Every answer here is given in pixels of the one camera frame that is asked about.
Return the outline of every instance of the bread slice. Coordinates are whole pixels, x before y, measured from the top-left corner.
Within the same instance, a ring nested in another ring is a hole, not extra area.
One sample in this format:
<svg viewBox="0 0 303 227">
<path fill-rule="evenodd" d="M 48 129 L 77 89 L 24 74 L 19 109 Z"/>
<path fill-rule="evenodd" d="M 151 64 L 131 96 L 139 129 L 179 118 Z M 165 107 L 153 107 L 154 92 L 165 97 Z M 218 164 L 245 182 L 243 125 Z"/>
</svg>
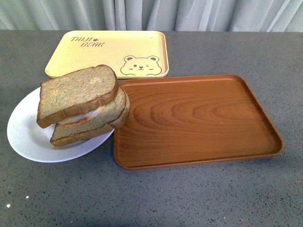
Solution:
<svg viewBox="0 0 303 227">
<path fill-rule="evenodd" d="M 51 143 L 60 147 L 87 140 L 120 128 L 126 122 L 130 110 L 127 93 L 119 87 L 113 101 L 104 105 L 104 109 L 95 118 L 77 125 L 63 126 L 56 124 Z"/>
<path fill-rule="evenodd" d="M 37 124 L 46 128 L 66 117 L 86 114 L 112 101 L 118 91 L 114 71 L 98 65 L 41 83 Z"/>
</svg>

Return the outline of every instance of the white plate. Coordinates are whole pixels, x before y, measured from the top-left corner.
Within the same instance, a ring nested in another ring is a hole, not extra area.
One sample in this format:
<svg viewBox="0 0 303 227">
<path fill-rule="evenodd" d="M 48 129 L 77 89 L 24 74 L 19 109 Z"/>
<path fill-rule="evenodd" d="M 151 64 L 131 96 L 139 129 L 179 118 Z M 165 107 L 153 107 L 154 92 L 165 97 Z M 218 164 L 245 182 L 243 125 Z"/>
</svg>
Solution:
<svg viewBox="0 0 303 227">
<path fill-rule="evenodd" d="M 50 143 L 54 125 L 42 129 L 36 123 L 40 88 L 27 95 L 9 118 L 7 135 L 12 148 L 21 156 L 36 162 L 63 162 L 83 156 L 100 146 L 111 132 L 63 147 Z"/>
</svg>

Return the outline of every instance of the yellow tray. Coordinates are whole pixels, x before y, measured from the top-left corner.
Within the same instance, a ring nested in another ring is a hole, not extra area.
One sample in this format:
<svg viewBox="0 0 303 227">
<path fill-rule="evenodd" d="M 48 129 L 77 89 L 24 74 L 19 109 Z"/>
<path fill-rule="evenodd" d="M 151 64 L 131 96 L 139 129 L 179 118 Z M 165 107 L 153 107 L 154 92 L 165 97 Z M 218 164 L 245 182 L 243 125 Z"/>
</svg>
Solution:
<svg viewBox="0 0 303 227">
<path fill-rule="evenodd" d="M 159 78 L 169 71 L 165 35 L 157 31 L 71 31 L 45 72 L 55 78 L 105 64 L 119 79 Z"/>
</svg>

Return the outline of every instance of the wooden tray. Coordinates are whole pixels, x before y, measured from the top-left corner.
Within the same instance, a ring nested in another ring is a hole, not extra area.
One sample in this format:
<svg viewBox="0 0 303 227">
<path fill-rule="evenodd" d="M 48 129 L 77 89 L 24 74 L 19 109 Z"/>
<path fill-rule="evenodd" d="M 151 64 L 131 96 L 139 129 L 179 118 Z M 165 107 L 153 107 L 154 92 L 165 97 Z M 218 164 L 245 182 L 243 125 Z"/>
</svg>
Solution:
<svg viewBox="0 0 303 227">
<path fill-rule="evenodd" d="M 115 130 L 114 156 L 126 169 L 272 157 L 283 141 L 243 79 L 235 75 L 138 79 Z"/>
</svg>

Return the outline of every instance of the gray countertop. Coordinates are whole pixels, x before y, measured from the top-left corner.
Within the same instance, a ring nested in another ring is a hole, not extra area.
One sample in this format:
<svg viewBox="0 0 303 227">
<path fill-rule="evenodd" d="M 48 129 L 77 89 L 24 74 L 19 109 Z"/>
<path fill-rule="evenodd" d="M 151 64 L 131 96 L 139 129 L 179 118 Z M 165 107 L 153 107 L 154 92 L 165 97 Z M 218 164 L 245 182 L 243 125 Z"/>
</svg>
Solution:
<svg viewBox="0 0 303 227">
<path fill-rule="evenodd" d="M 1 226 L 303 226 L 302 34 L 164 32 L 167 77 L 241 76 L 285 149 L 273 158 L 129 171 L 114 159 L 113 135 L 60 163 L 25 159 L 8 142 L 12 111 L 48 79 L 65 33 L 0 31 Z"/>
</svg>

